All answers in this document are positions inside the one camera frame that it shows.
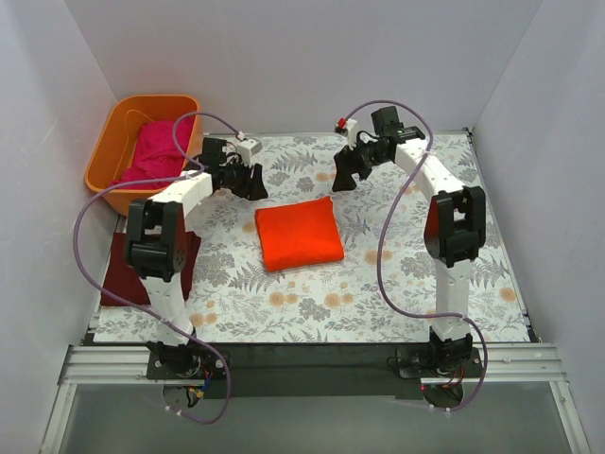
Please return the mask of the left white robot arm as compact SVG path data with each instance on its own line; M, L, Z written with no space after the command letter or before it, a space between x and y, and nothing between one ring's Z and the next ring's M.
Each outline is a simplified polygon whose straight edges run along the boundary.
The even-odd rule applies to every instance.
M179 377L193 377L202 367L199 352L189 343L194 326L186 313L182 289L185 266L194 258L185 218L222 188L247 201L265 199L263 168L254 161L261 149L257 139L245 138L229 151L225 140L206 138L201 154L185 166L177 181L146 200L130 203L125 259L161 324L158 339L147 347L161 365Z

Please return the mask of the orange t shirt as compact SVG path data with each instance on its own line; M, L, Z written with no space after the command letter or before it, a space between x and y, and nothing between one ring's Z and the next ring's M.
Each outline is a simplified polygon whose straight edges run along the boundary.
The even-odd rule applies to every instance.
M269 272L341 261L340 234L329 197L255 212L265 269Z

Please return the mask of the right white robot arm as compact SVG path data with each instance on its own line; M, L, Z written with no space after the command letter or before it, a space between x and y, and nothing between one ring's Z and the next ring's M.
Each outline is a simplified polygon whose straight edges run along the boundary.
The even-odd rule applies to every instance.
M436 271L436 311L426 315L429 340L412 356L410 367L450 375L473 354L478 333L468 317L470 275L486 241L487 202L484 190L455 177L433 154L434 134L427 122L405 126L399 102L378 101L372 113L374 132L363 140L363 130L352 116L338 120L335 132L346 146L335 157L335 192L352 191L382 164L393 163L407 174L428 202L423 242Z

